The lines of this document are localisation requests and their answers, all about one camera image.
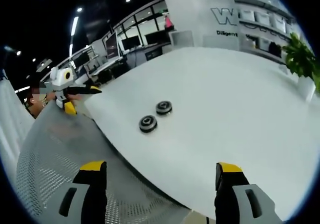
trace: potted plant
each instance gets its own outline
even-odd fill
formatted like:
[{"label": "potted plant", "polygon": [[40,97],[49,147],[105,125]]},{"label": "potted plant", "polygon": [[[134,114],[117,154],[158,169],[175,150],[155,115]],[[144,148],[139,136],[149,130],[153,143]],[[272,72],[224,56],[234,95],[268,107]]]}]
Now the potted plant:
[{"label": "potted plant", "polygon": [[292,74],[298,75],[298,91],[309,102],[316,89],[314,79],[317,79],[320,74],[319,63],[314,53],[300,41],[295,33],[291,33],[290,36],[288,45],[283,47],[287,53],[285,63]]}]

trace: shelf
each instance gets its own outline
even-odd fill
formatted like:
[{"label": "shelf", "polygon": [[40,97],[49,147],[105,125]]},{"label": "shelf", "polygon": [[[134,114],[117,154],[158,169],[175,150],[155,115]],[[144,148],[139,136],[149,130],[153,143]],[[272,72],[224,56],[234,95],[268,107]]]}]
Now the shelf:
[{"label": "shelf", "polygon": [[237,3],[245,3],[245,4],[251,4],[251,5],[254,5],[254,6],[258,6],[258,7],[261,7],[261,8],[265,8],[269,11],[272,11],[272,12],[275,12],[291,21],[295,21],[295,17],[293,17],[288,11],[286,10],[283,10],[277,6],[274,6],[273,4],[270,4],[270,3],[266,3],[264,1],[261,1],[261,0],[235,0],[235,2]]},{"label": "shelf", "polygon": [[279,35],[281,35],[281,36],[283,36],[283,37],[285,37],[287,39],[291,39],[291,36],[289,34],[282,32],[280,29],[273,28],[273,27],[271,27],[269,25],[265,25],[263,23],[259,23],[259,22],[251,21],[251,20],[246,20],[246,19],[242,19],[242,18],[239,19],[239,22],[240,23],[246,23],[246,24],[252,24],[252,25],[255,25],[255,26],[258,26],[258,27],[261,27],[261,28],[266,28],[266,29],[268,29],[268,30],[270,30],[272,32],[275,32],[275,33],[277,33],[277,34],[279,34]]},{"label": "shelf", "polygon": [[244,47],[243,46],[243,47],[240,48],[240,51],[258,55],[260,57],[272,60],[272,61],[277,62],[279,64],[285,64],[286,63],[284,59],[279,58],[277,56],[274,56],[274,55],[272,55],[272,54],[270,54],[270,53],[268,53],[266,51],[263,51],[261,49],[250,48],[250,47]]}]

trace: white cabinet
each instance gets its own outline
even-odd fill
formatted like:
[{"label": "white cabinet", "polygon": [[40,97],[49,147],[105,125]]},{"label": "white cabinet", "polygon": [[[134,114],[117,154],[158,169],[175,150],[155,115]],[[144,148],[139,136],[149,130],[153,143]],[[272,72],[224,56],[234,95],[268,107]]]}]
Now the white cabinet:
[{"label": "white cabinet", "polygon": [[240,18],[245,19],[245,20],[250,20],[250,21],[255,21],[255,13],[253,10],[244,10],[240,9],[239,10]]},{"label": "white cabinet", "polygon": [[259,38],[258,40],[259,49],[269,52],[269,45],[271,41],[265,38]]},{"label": "white cabinet", "polygon": [[285,26],[286,22],[282,17],[274,13],[270,17],[270,20],[273,28],[279,29],[281,32],[284,32],[284,33],[286,32],[286,26]]},{"label": "white cabinet", "polygon": [[264,25],[270,26],[269,14],[255,11],[254,12],[254,16],[255,16],[256,22],[259,22],[259,23],[262,23]]}]

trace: white planter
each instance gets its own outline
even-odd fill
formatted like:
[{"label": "white planter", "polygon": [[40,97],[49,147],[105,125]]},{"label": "white planter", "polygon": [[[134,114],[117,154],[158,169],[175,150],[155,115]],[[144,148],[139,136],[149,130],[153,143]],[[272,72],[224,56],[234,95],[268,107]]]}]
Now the white planter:
[{"label": "white planter", "polygon": [[309,77],[301,76],[298,79],[298,92],[306,102],[311,101],[316,90],[315,86],[314,81]]}]

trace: metal ring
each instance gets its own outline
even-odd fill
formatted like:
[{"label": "metal ring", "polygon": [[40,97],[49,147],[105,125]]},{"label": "metal ring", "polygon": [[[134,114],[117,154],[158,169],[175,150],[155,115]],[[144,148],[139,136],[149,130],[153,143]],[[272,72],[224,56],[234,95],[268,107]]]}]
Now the metal ring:
[{"label": "metal ring", "polygon": [[158,125],[156,118],[152,115],[144,116],[139,121],[139,128],[144,133],[153,131]]},{"label": "metal ring", "polygon": [[170,101],[162,101],[155,107],[156,113],[159,115],[165,115],[172,111],[172,104]]}]

